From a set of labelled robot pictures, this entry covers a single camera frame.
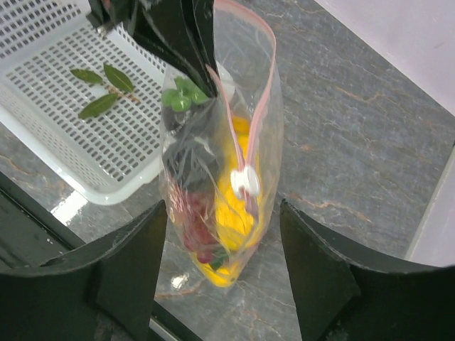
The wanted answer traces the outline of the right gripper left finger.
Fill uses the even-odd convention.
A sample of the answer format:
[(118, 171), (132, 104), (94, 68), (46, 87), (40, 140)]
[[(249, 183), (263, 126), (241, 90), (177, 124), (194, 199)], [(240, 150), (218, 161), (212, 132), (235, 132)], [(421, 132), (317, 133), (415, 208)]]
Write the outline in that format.
[(89, 244), (1, 273), (1, 339), (94, 340), (104, 315), (146, 340), (166, 223), (160, 200)]

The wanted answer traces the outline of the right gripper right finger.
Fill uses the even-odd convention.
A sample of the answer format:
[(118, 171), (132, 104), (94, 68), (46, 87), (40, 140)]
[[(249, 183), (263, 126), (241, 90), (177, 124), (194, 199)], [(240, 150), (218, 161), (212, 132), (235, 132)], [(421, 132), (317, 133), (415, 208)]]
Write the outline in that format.
[(453, 340), (454, 267), (360, 244), (287, 201), (280, 232), (303, 340)]

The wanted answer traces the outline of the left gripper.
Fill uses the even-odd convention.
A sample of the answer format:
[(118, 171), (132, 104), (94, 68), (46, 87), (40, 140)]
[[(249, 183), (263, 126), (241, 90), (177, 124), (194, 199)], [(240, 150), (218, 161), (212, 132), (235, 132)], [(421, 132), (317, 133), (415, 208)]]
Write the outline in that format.
[(214, 1), (89, 0), (86, 15), (105, 37), (122, 28), (153, 55), (188, 76), (208, 97), (218, 93), (208, 72), (218, 71), (213, 36)]

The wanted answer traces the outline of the mangosteen with green calyx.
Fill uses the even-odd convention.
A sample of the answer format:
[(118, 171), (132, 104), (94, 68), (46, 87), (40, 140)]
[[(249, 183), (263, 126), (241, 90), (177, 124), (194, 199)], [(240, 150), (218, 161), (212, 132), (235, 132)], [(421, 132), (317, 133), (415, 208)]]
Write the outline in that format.
[(176, 76), (161, 93), (162, 131), (176, 135), (200, 133), (206, 129), (214, 99), (206, 95), (189, 77)]

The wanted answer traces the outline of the yellow mango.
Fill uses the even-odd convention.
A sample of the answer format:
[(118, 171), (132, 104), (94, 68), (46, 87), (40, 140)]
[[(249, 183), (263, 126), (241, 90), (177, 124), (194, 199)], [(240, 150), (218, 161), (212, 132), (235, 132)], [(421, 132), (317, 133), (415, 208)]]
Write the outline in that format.
[(234, 262), (226, 266), (221, 266), (216, 271), (212, 270), (209, 264), (202, 264), (199, 261), (196, 261), (196, 266), (204, 277), (209, 280), (209, 282), (219, 288), (231, 287), (234, 282), (236, 282), (242, 271), (242, 265), (240, 262)]
[(243, 247), (252, 247), (259, 242), (264, 232), (263, 214), (256, 223), (252, 215), (246, 212), (245, 202), (238, 199), (230, 184), (230, 171), (237, 166), (237, 156), (227, 160), (225, 170), (218, 180), (219, 193), (215, 199), (216, 230), (221, 244), (237, 251)]

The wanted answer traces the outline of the purple grape bunch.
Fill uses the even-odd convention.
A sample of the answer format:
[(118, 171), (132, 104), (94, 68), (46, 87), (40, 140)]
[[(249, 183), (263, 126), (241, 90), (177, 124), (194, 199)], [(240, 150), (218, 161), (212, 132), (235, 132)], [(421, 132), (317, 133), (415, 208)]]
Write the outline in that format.
[(182, 233), (184, 247), (201, 264), (209, 265), (212, 270), (219, 269), (228, 254), (216, 238), (214, 193), (177, 188), (170, 199), (173, 223)]

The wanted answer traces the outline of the clear zip top bag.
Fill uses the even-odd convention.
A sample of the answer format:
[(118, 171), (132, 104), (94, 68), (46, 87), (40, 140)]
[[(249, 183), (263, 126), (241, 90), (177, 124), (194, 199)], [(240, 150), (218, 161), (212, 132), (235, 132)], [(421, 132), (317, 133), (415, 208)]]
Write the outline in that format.
[[(216, 1), (213, 19), (218, 71), (209, 68), (209, 74), (218, 95), (213, 98), (208, 125), (200, 133), (170, 135), (161, 129), (161, 194), (166, 202), (168, 218), (182, 244), (182, 233), (173, 223), (170, 199), (179, 187), (166, 172), (162, 158), (170, 144), (190, 137), (201, 137), (208, 140), (210, 147), (218, 147), (222, 151), (224, 166), (211, 191), (214, 193), (214, 212), (215, 199), (219, 193), (218, 180), (228, 158), (237, 156), (237, 166), (230, 171), (231, 188), (235, 196), (245, 202), (246, 212), (252, 215), (256, 223), (259, 222), (259, 215), (263, 214), (262, 237), (267, 231), (274, 206), (282, 162), (284, 112), (276, 63), (277, 43), (272, 29), (260, 16), (236, 1)], [(173, 66), (170, 68), (163, 90), (170, 86), (174, 77), (186, 76)], [(237, 251), (221, 244), (228, 255), (223, 266), (240, 262), (243, 270), (259, 242)], [(196, 257), (187, 252), (196, 265)]]

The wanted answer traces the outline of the dark mangosteen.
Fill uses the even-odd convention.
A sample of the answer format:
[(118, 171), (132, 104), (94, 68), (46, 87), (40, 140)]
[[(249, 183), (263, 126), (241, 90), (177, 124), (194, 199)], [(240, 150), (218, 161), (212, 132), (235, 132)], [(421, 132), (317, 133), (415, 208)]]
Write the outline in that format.
[(224, 166), (222, 151), (210, 147), (208, 140), (201, 137), (173, 142), (162, 158), (172, 181), (190, 193), (213, 191)]

